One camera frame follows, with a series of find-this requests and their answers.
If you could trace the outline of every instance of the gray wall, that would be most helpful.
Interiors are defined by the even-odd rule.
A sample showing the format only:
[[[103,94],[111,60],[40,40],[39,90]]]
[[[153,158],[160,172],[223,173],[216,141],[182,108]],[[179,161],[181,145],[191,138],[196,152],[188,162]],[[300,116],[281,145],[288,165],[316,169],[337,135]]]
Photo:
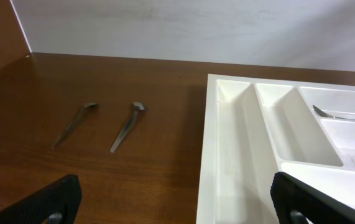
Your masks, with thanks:
[[[33,52],[355,71],[355,0],[13,0]]]

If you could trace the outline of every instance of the silverware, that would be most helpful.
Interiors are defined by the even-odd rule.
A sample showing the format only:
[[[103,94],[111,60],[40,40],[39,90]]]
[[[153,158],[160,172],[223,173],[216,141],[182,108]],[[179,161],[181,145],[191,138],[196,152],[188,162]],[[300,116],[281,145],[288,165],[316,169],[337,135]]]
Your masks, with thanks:
[[[345,119],[345,120],[349,120],[349,121],[355,121],[355,119],[349,119],[349,118],[342,118],[342,117],[338,117],[338,116],[333,116],[330,114],[325,113],[324,111],[322,111],[321,109],[319,109],[318,107],[316,107],[315,105],[313,105],[314,111],[321,117],[323,118],[334,118],[334,119]]]
[[[76,125],[79,123],[80,119],[83,117],[85,111],[90,108],[96,108],[98,103],[87,103],[79,108],[78,112],[74,115],[72,120],[68,123],[64,131],[58,136],[57,140],[54,142],[52,148],[57,147],[72,131],[75,129]]]
[[[128,134],[128,132],[133,127],[133,124],[136,122],[137,114],[139,111],[144,111],[144,106],[139,102],[133,102],[134,111],[130,119],[125,123],[121,132],[118,134],[113,146],[109,150],[111,153],[114,153],[118,145],[122,142],[123,138]]]

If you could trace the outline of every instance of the wooden table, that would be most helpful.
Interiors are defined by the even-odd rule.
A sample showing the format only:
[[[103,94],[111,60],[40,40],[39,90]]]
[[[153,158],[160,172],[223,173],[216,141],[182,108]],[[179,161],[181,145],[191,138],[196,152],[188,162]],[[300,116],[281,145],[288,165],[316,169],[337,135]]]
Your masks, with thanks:
[[[0,70],[0,210],[77,174],[75,223],[195,223],[208,73],[355,85],[355,72],[33,54]],[[133,101],[147,110],[111,154]],[[87,102],[99,108],[51,149]]]

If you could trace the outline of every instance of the cutlery organizer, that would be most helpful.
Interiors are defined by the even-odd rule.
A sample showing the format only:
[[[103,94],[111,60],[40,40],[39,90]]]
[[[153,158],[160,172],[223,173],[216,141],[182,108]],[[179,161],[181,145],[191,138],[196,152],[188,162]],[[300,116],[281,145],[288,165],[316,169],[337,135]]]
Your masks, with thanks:
[[[355,86],[209,75],[197,224],[278,223],[284,171],[355,209]]]

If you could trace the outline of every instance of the white strip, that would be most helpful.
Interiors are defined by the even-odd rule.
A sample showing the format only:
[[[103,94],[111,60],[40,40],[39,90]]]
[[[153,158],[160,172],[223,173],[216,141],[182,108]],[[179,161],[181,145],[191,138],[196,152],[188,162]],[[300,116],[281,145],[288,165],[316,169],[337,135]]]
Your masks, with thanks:
[[[21,24],[20,18],[18,17],[16,8],[14,7],[13,0],[10,0],[10,3],[11,3],[11,6],[13,7],[14,14],[15,14],[16,17],[17,17],[18,23],[20,24],[21,31],[22,31],[22,34],[24,35],[25,41],[27,42],[29,52],[32,52],[32,50],[31,50],[31,48],[30,48],[30,45],[29,45],[29,42],[28,42],[28,38],[27,38],[27,36],[26,36],[26,34],[25,34],[25,32],[24,32],[24,28],[22,27],[22,24]]]

